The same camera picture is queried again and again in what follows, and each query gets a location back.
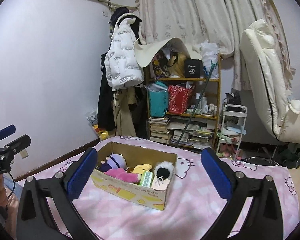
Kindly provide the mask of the pink hello kitty bedsheet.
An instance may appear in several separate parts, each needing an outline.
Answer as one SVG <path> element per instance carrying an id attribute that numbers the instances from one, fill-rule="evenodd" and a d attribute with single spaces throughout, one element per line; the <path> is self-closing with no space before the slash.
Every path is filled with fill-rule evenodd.
<path id="1" fill-rule="evenodd" d="M 163 211 L 129 202 L 97 186 L 89 178 L 73 204 L 100 239 L 200 239 L 226 204 L 205 172 L 200 155 L 136 137 L 113 137 L 95 146 L 98 153 L 110 143 L 136 146 L 137 153 L 158 150 L 177 155 L 176 174 Z M 237 164 L 225 159 L 234 171 L 250 178 L 274 177 L 283 207 L 283 236 L 299 222 L 299 201 L 290 172 L 285 167 Z"/>

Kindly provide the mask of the black coat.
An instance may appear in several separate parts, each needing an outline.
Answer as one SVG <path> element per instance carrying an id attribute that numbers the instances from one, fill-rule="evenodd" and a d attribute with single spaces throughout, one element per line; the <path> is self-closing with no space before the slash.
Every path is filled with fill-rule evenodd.
<path id="1" fill-rule="evenodd" d="M 113 131 L 115 126 L 114 113 L 112 107 L 113 91 L 108 85 L 105 68 L 106 53 L 101 55 L 102 77 L 100 84 L 100 94 L 98 98 L 97 120 L 98 127 L 107 132 Z"/>

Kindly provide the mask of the purple hair doll plush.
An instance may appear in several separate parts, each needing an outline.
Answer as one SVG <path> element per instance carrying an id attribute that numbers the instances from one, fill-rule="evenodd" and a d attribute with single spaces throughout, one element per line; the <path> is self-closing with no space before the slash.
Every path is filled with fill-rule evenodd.
<path id="1" fill-rule="evenodd" d="M 106 157 L 106 160 L 101 161 L 98 168 L 101 172 L 107 172 L 110 169 L 127 168 L 126 160 L 121 154 L 111 154 Z"/>

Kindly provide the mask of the pink bear plush toy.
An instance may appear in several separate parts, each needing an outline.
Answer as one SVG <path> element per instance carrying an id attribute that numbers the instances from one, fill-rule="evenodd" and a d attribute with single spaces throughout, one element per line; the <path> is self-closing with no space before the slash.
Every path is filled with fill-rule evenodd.
<path id="1" fill-rule="evenodd" d="M 108 171 L 105 172 L 106 175 L 119 179 L 121 181 L 125 181 L 128 183 L 139 183 L 141 180 L 140 174 L 134 174 L 134 173 L 128 173 L 125 169 L 123 168 L 117 168 L 117 169 L 109 169 Z"/>

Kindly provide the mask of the black box with 40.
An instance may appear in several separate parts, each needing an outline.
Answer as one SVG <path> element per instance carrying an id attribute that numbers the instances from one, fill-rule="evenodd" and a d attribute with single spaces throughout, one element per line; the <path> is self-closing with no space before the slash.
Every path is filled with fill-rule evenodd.
<path id="1" fill-rule="evenodd" d="M 201 60 L 186 59 L 184 63 L 186 78 L 200 78 L 203 67 Z"/>

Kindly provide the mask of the yellow round plush toy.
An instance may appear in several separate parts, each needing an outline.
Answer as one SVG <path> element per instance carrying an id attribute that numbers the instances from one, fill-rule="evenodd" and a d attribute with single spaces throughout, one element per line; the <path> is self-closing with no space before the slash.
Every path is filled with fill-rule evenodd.
<path id="1" fill-rule="evenodd" d="M 134 174 L 143 174 L 145 171 L 150 171 L 152 169 L 152 165 L 150 164 L 142 164 L 136 165 L 132 171 Z"/>

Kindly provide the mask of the green snack packet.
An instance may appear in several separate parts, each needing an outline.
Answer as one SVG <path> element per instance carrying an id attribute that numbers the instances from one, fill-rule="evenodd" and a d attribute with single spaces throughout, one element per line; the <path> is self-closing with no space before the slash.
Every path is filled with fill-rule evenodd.
<path id="1" fill-rule="evenodd" d="M 151 171 L 145 171 L 141 176 L 139 185 L 142 187 L 151 187 L 152 180 L 153 180 L 153 173 Z"/>

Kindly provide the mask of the stack of books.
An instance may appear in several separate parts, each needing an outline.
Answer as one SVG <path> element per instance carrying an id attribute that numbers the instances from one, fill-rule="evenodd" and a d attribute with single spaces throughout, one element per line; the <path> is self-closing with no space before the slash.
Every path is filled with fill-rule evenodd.
<path id="1" fill-rule="evenodd" d="M 168 124 L 170 122 L 169 117 L 150 117 L 148 122 L 150 140 L 161 144 L 169 144 L 172 137 L 172 133 L 168 129 Z"/>

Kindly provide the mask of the pink swirl roll plush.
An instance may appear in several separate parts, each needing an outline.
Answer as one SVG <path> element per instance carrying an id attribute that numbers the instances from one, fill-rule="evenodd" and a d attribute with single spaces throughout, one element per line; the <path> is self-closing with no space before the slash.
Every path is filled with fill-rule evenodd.
<path id="1" fill-rule="evenodd" d="M 154 176 L 151 188 L 158 191 L 166 191 L 169 183 L 169 179 L 162 180 L 161 178 Z"/>

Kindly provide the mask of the cream floppy hat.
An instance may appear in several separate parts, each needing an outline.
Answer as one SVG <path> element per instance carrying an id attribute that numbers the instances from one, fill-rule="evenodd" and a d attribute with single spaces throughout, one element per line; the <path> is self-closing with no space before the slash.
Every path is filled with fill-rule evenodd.
<path id="1" fill-rule="evenodd" d="M 142 44 L 140 38 L 134 44 L 134 54 L 138 65 L 141 68 L 147 67 L 158 51 L 162 50 L 164 46 L 171 45 L 176 52 L 183 53 L 186 57 L 193 60 L 201 60 L 202 56 L 199 50 L 191 44 L 184 43 L 180 38 L 173 37 L 160 42 Z"/>

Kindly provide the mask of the teal bag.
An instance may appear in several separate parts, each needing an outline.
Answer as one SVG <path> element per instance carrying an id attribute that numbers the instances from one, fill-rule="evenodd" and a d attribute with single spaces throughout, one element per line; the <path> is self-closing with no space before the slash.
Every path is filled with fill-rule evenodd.
<path id="1" fill-rule="evenodd" d="M 151 117 L 163 117 L 168 111 L 168 87 L 160 81 L 150 83 L 147 87 Z"/>

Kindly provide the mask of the white fluffy pompom toy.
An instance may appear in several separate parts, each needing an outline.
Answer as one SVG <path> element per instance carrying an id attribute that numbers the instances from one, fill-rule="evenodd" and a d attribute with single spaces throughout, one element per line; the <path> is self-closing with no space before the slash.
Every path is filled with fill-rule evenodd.
<path id="1" fill-rule="evenodd" d="M 153 172 L 159 180 L 171 180 L 174 171 L 174 165 L 169 161 L 157 163 Z"/>

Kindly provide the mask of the wooden shelf unit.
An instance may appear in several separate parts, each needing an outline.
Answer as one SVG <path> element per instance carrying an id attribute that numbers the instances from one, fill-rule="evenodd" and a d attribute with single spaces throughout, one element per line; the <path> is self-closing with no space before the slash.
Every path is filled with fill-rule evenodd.
<path id="1" fill-rule="evenodd" d="M 148 139 L 200 151 L 217 141 L 221 99 L 220 59 L 211 69 L 186 60 L 183 76 L 164 76 L 160 69 L 147 80 Z"/>

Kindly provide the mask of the wall socket upper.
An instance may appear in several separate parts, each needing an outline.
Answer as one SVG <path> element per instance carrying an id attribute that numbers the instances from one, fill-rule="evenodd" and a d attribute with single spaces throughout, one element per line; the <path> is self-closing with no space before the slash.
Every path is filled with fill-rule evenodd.
<path id="1" fill-rule="evenodd" d="M 28 152 L 26 149 L 23 149 L 21 152 L 20 152 L 20 156 L 25 159 L 29 156 Z"/>

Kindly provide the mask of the floral curtain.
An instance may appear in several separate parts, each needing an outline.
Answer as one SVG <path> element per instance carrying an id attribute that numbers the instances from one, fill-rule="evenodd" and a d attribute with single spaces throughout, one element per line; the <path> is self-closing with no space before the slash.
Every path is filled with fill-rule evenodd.
<path id="1" fill-rule="evenodd" d="M 250 88 L 239 51 L 241 35 L 256 20 L 264 19 L 274 37 L 283 80 L 290 89 L 295 69 L 290 66 L 285 31 L 273 0 L 136 0 L 147 43 L 178 37 L 188 44 L 217 44 L 224 58 L 234 59 L 232 86 Z"/>

